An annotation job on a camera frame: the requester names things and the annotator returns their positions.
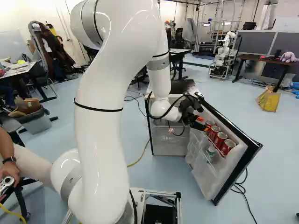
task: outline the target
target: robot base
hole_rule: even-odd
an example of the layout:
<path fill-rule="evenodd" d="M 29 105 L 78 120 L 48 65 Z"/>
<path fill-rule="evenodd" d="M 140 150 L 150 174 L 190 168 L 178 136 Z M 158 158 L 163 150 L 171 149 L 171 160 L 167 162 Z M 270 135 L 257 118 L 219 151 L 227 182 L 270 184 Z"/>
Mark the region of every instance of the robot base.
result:
<path fill-rule="evenodd" d="M 137 224 L 182 224 L 181 193 L 131 188 L 137 209 Z M 62 224 L 68 224 L 68 210 Z"/>

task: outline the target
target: red soda can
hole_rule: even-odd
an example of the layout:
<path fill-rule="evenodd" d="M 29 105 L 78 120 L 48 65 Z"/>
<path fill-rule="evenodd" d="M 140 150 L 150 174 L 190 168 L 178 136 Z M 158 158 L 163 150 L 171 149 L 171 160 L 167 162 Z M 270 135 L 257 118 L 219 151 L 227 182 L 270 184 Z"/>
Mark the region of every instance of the red soda can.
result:
<path fill-rule="evenodd" d="M 215 139 L 214 144 L 217 148 L 220 148 L 220 146 L 223 144 L 224 140 L 228 138 L 228 135 L 223 132 L 218 132 Z"/>
<path fill-rule="evenodd" d="M 234 141 L 232 141 L 231 139 L 226 139 L 224 140 L 224 143 L 221 146 L 221 153 L 226 156 L 229 151 L 236 146 L 236 143 Z"/>
<path fill-rule="evenodd" d="M 221 129 L 218 126 L 216 126 L 216 125 L 212 126 L 211 129 L 210 129 L 210 131 L 209 131 L 209 138 L 210 138 L 210 140 L 214 141 L 215 136 L 220 131 L 221 131 Z"/>
<path fill-rule="evenodd" d="M 211 120 L 207 120 L 206 121 L 206 126 L 207 126 L 207 130 L 206 130 L 206 134 L 207 135 L 209 135 L 209 133 L 210 133 L 210 130 L 211 130 L 211 127 L 213 126 L 213 125 L 215 125 L 215 123 L 213 122 L 213 121 L 211 121 Z"/>
<path fill-rule="evenodd" d="M 206 126 L 210 129 L 215 123 L 213 121 L 207 120 Z"/>

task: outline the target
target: desk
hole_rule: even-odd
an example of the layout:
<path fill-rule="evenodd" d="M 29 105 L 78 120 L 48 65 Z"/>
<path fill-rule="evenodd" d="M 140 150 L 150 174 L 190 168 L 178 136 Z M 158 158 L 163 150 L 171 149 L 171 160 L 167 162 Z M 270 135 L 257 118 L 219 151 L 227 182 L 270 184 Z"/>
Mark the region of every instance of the desk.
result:
<path fill-rule="evenodd" d="M 31 69 L 37 66 L 36 62 L 31 62 L 29 64 L 29 66 L 24 67 L 24 68 L 18 68 L 16 70 L 9 70 L 8 72 L 5 73 L 4 76 L 0 77 L 0 81 L 3 79 L 10 79 L 13 81 L 13 85 L 16 88 L 16 90 L 18 91 L 18 94 L 20 95 L 21 98 L 25 99 L 25 98 L 30 98 L 28 96 L 28 94 L 22 89 L 22 87 L 20 86 L 18 80 L 23 78 L 23 77 L 27 77 L 30 78 L 34 84 L 34 86 L 36 87 L 36 89 L 38 90 L 38 92 L 41 94 L 41 96 L 43 97 L 42 100 L 40 100 L 40 103 L 44 103 L 53 99 L 56 99 L 57 97 L 47 97 L 45 92 L 43 91 L 42 87 L 40 86 L 40 84 L 36 81 L 36 79 L 34 78 L 34 76 L 31 76 L 30 71 Z"/>
<path fill-rule="evenodd" d="M 179 60 L 179 66 L 178 66 L 178 79 L 185 79 L 188 78 L 188 76 L 182 77 L 183 76 L 183 59 L 185 54 L 190 53 L 192 50 L 190 49 L 176 49 L 176 48 L 170 48 L 169 52 L 171 56 L 178 57 Z"/>
<path fill-rule="evenodd" d="M 234 83 L 234 82 L 236 82 L 236 81 L 238 81 L 239 79 L 242 78 L 242 77 L 239 77 L 240 72 L 241 72 L 241 69 L 242 69 L 242 66 L 243 66 L 244 62 L 247 61 L 247 60 L 248 61 L 266 62 L 266 63 L 274 63 L 274 64 L 283 65 L 284 66 L 284 72 L 283 72 L 282 76 L 280 77 L 277 85 L 274 87 L 273 92 L 278 91 L 283 79 L 285 78 L 285 75 L 286 75 L 289 67 L 295 65 L 296 63 L 298 63 L 298 62 L 286 63 L 286 62 L 282 62 L 282 61 L 269 60 L 267 58 L 260 58 L 260 55 L 250 55 L 250 54 L 249 55 L 240 55 L 239 58 L 241 59 L 241 62 L 240 62 L 237 74 L 235 76 L 235 79 L 232 81 L 232 83 Z"/>

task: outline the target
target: game controller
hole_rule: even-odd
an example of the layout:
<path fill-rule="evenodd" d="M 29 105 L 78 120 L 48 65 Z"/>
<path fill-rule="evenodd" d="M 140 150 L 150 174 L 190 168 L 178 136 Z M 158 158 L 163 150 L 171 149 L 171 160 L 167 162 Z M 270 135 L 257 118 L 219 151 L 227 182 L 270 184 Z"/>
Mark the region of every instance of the game controller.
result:
<path fill-rule="evenodd" d="M 3 196 L 5 192 L 14 185 L 14 178 L 11 176 L 6 176 L 2 179 L 0 183 L 0 196 Z"/>

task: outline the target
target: purple plush toy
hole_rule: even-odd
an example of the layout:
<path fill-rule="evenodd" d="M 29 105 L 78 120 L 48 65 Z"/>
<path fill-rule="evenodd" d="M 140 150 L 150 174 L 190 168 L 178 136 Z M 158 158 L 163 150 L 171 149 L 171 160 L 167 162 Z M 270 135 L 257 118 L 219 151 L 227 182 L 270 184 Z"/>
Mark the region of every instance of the purple plush toy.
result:
<path fill-rule="evenodd" d="M 299 59 L 296 58 L 295 54 L 293 52 L 290 52 L 290 51 L 289 52 L 285 52 L 281 56 L 280 60 L 282 62 L 287 62 L 287 63 L 299 61 Z"/>

